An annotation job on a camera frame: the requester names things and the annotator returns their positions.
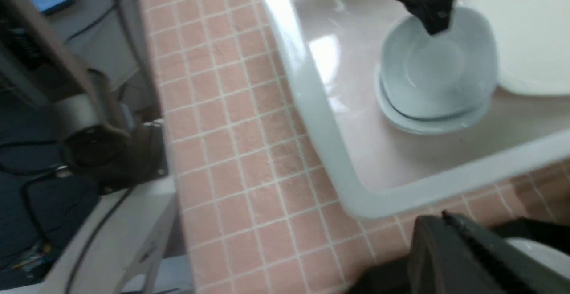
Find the sink basin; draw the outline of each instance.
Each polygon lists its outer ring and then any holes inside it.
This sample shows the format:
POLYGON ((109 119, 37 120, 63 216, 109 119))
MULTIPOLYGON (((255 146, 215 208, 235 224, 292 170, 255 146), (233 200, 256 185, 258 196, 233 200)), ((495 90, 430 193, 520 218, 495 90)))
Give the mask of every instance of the sink basin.
POLYGON ((379 109, 373 82, 384 38, 407 16, 399 2, 264 4, 295 105, 354 217, 421 207, 570 155, 568 98, 497 90, 487 116, 463 131, 417 136, 394 128, 379 109))

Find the sink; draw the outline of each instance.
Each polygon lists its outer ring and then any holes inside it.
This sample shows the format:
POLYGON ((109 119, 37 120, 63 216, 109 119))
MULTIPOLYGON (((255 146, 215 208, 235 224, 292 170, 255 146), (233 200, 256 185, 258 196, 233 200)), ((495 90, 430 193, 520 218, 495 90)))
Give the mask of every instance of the sink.
POLYGON ((354 217, 394 215, 570 155, 570 98, 564 97, 498 89, 487 116, 460 132, 417 136, 394 128, 379 109, 373 82, 384 38, 408 15, 399 2, 264 4, 295 105, 354 217))

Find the sink rim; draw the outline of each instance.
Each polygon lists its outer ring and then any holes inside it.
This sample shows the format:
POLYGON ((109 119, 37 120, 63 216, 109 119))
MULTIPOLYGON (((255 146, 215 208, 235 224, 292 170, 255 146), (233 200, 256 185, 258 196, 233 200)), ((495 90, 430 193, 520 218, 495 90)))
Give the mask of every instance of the sink rim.
POLYGON ((413 183, 380 194, 373 193, 362 186, 329 108, 324 87, 320 81, 314 81, 320 79, 320 75, 301 32, 293 1, 262 2, 281 53, 295 105, 342 207, 354 217, 377 219, 395 215, 489 186, 570 155, 570 144, 567 144, 570 130, 562 130, 413 183))

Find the white bowl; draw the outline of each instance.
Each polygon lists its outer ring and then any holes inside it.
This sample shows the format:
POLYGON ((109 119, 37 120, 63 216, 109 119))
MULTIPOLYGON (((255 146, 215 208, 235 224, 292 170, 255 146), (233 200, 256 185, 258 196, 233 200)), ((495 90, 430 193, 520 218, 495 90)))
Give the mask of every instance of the white bowl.
POLYGON ((482 105, 499 74, 489 22, 464 7, 456 7, 449 30, 434 37, 409 16, 388 34, 381 62, 390 103, 414 119, 452 117, 482 105))

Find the tile countertop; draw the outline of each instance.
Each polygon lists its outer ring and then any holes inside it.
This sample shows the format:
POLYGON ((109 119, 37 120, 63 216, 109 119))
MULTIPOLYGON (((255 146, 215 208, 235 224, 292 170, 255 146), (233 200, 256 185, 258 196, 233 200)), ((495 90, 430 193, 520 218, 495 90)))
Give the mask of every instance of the tile countertop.
POLYGON ((199 294, 340 293, 442 209, 570 223, 570 162, 380 221, 338 202, 261 0, 141 0, 199 294))

